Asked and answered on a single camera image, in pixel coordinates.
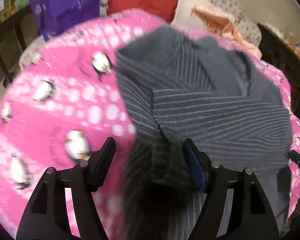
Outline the grey pinstriped suit jacket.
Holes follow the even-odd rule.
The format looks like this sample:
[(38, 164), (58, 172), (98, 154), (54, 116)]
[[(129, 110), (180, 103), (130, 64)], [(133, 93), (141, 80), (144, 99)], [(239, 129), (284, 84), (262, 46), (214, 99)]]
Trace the grey pinstriped suit jacket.
[(249, 57), (160, 27), (119, 49), (116, 79), (136, 128), (124, 178), (126, 239), (187, 239), (205, 194), (195, 189), (181, 145), (212, 161), (251, 168), (283, 231), (293, 135), (279, 89)]

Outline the dark carved wooden cabinet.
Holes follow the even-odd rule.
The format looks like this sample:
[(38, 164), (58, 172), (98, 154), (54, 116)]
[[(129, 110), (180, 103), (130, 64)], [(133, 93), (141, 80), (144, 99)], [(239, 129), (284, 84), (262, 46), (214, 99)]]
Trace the dark carved wooden cabinet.
[(288, 79), (292, 91), (292, 112), (300, 119), (300, 59), (272, 31), (262, 24), (259, 49), (262, 60), (281, 70)]

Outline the pink penguin print quilt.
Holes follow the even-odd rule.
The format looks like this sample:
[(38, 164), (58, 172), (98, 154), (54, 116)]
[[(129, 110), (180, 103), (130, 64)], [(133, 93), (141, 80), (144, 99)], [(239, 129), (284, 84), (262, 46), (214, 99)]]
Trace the pink penguin print quilt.
[[(160, 27), (170, 26), (139, 9), (81, 23), (47, 42), (10, 85), (0, 102), (0, 223), (9, 236), (16, 237), (27, 202), (48, 167), (72, 168), (112, 137), (115, 156), (104, 184), (92, 197), (108, 238), (126, 239), (123, 187), (136, 128), (117, 84), (115, 53)], [(205, 31), (175, 30), (193, 40), (211, 37), (226, 50), (245, 53), (234, 42)], [(245, 54), (279, 89), (292, 126), (290, 150), (300, 153), (300, 120), (290, 109), (287, 78)], [(287, 161), (288, 218), (300, 198), (300, 169)]]

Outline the clutter items on cabinet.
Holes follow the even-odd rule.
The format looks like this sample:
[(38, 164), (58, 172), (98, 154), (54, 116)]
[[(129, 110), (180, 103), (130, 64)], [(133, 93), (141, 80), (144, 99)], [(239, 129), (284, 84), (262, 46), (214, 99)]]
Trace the clutter items on cabinet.
[(275, 36), (283, 41), (285, 45), (300, 59), (300, 42), (296, 41), (296, 36), (289, 31), (288, 28), (279, 30), (277, 27), (266, 23), (265, 28), (272, 32)]

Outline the peach fringed cloth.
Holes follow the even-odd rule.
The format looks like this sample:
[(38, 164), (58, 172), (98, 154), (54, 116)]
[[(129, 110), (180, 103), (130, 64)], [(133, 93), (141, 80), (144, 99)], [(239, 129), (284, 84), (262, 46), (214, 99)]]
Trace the peach fringed cloth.
[(209, 32), (236, 42), (258, 59), (262, 57), (262, 53), (257, 46), (248, 42), (239, 32), (232, 14), (223, 11), (213, 4), (195, 4), (191, 8), (191, 17), (200, 18)]

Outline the white pillow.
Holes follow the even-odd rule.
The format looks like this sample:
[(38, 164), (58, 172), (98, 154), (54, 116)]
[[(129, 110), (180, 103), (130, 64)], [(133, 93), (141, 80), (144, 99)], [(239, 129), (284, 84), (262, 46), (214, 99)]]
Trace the white pillow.
[(203, 20), (200, 16), (195, 14), (193, 9), (209, 12), (213, 16), (221, 16), (221, 18), (225, 18), (231, 23), (235, 22), (234, 15), (213, 5), (213, 3), (209, 0), (178, 0), (175, 16), (171, 25), (180, 29), (208, 31), (211, 24), (207, 23), (206, 20)]

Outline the dark wooden side table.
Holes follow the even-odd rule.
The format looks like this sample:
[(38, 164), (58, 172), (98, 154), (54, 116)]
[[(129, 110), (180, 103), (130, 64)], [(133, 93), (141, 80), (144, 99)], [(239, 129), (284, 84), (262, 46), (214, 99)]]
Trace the dark wooden side table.
[(14, 77), (22, 52), (38, 37), (30, 6), (4, 17), (0, 22), (0, 83), (7, 87)]

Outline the purple tote bag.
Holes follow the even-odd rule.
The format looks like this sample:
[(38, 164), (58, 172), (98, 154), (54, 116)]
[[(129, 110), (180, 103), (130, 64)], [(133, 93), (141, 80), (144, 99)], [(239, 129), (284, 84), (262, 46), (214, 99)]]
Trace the purple tote bag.
[(101, 0), (29, 0), (40, 35), (45, 41), (74, 25), (100, 16)]

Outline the red heart shaped pillow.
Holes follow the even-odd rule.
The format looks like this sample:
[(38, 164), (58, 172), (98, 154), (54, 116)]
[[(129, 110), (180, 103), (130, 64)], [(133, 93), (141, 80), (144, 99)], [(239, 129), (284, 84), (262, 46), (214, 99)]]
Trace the red heart shaped pillow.
[(128, 9), (141, 9), (170, 23), (174, 19), (178, 0), (108, 0), (107, 15)]

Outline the green plastic basket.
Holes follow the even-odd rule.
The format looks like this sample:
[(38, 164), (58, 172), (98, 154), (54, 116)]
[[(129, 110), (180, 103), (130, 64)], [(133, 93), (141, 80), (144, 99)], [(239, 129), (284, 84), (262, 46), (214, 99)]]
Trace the green plastic basket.
[(16, 0), (14, 5), (18, 10), (20, 10), (20, 9), (28, 6), (29, 3), (30, 3), (29, 0)]

